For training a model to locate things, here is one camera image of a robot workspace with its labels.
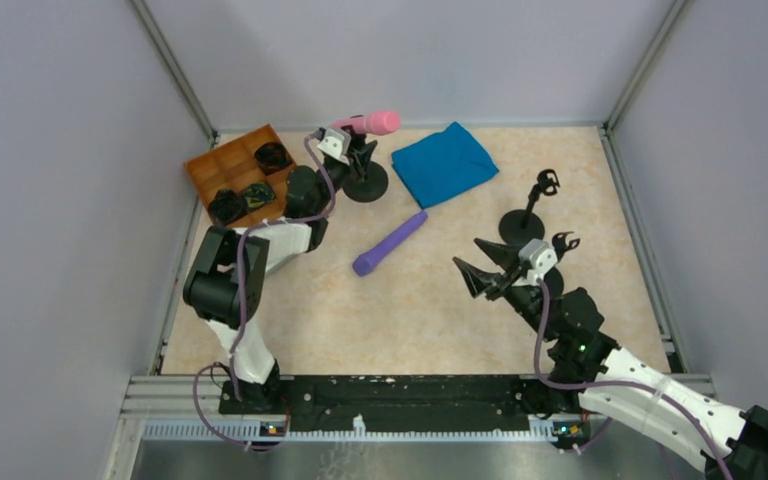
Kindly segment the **purple microphone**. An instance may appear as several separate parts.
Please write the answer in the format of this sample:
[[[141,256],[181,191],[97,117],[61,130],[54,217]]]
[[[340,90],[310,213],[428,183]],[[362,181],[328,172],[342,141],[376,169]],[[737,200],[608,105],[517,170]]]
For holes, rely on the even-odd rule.
[[[415,233],[427,219],[428,213],[425,210],[411,216],[371,249],[360,254],[352,263],[354,273],[360,277],[372,273],[386,256]]]

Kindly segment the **pink microphone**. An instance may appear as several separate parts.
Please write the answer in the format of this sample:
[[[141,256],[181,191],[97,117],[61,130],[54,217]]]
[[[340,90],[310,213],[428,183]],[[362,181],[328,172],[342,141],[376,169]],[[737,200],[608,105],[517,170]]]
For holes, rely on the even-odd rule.
[[[398,131],[401,116],[393,110],[379,110],[366,115],[354,115],[331,124],[332,128],[347,130],[357,135],[385,136]]]

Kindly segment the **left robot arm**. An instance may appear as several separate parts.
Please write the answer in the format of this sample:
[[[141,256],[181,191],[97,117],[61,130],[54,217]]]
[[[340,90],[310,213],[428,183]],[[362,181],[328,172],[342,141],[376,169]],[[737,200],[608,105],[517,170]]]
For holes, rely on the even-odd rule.
[[[232,401],[261,407],[279,397],[280,367],[257,321],[268,271],[316,250],[339,193],[374,202],[388,188],[373,159],[378,143],[352,126],[320,128],[303,142],[313,163],[299,165],[272,136],[249,154],[264,181],[216,191],[214,223],[187,274],[183,302],[204,320],[226,350],[223,391]]]

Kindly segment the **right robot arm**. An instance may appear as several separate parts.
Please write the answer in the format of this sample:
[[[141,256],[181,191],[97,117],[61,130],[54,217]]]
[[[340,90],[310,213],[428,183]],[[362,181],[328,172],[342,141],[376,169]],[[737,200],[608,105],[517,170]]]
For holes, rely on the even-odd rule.
[[[575,393],[583,409],[657,442],[708,479],[768,479],[767,409],[721,403],[648,366],[601,332],[604,318],[586,289],[551,294],[547,276],[579,244],[570,233],[521,247],[474,242],[499,271],[453,262],[472,297],[506,300],[535,330],[535,364],[551,342],[552,371],[535,371],[543,385]]]

